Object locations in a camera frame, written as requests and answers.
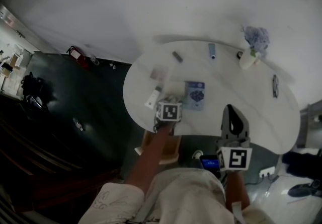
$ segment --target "eyeglasses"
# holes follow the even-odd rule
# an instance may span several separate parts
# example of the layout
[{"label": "eyeglasses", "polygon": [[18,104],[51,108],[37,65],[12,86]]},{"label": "eyeglasses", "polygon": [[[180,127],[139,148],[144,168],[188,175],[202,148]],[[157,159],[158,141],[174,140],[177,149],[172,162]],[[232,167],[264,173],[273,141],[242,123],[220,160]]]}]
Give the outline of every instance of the eyeglasses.
[{"label": "eyeglasses", "polygon": [[273,76],[273,97],[278,98],[278,78],[276,75]]}]

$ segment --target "red fire extinguisher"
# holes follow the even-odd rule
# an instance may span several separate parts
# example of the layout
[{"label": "red fire extinguisher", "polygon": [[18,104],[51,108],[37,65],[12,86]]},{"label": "red fire extinguisher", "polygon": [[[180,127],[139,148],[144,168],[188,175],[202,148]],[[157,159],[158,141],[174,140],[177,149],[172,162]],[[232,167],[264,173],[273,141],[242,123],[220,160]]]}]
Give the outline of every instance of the red fire extinguisher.
[{"label": "red fire extinguisher", "polygon": [[86,62],[85,56],[74,46],[70,47],[67,53],[78,63],[81,67],[88,69],[89,65]]}]

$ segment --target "oval table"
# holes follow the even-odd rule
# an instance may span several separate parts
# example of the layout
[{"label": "oval table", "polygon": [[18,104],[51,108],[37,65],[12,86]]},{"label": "oval table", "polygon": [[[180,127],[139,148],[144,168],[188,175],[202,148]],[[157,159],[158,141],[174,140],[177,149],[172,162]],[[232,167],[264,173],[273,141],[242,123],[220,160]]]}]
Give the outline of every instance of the oval table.
[{"label": "oval table", "polygon": [[[222,114],[227,104],[237,107],[249,121],[251,142],[276,154],[294,146],[300,127],[297,101],[279,78],[279,96],[273,98],[273,75],[264,63],[243,70],[238,64],[238,50],[216,44],[216,58],[211,59],[209,42],[177,41],[160,45],[139,57],[125,78],[123,98],[132,119],[142,128],[153,131],[154,110],[144,103],[158,85],[150,78],[155,65],[168,68],[167,81],[205,83],[202,111],[183,109],[182,121],[175,135],[221,136]],[[179,63],[172,52],[183,59]]]}]

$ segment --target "white outlet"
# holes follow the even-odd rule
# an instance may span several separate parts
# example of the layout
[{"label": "white outlet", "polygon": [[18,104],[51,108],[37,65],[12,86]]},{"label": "white outlet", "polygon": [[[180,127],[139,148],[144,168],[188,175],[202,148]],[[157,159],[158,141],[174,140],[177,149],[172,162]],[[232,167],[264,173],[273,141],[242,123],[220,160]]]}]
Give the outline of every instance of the white outlet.
[{"label": "white outlet", "polygon": [[262,177],[264,175],[264,177],[267,177],[268,174],[270,174],[270,176],[272,176],[275,172],[275,167],[270,167],[267,169],[263,169],[260,171],[260,177]]}]

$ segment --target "human arm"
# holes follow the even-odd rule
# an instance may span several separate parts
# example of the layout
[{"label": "human arm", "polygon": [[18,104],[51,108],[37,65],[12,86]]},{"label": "human arm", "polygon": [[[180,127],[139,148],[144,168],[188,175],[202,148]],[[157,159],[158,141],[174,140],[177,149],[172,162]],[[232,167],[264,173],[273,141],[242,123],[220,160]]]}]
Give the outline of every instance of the human arm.
[{"label": "human arm", "polygon": [[167,136],[173,124],[161,127],[149,146],[141,154],[125,184],[140,188],[145,194],[156,175]]},{"label": "human arm", "polygon": [[226,208],[231,212],[231,204],[234,202],[241,202],[242,210],[250,205],[250,199],[240,172],[229,172],[227,174]]}]

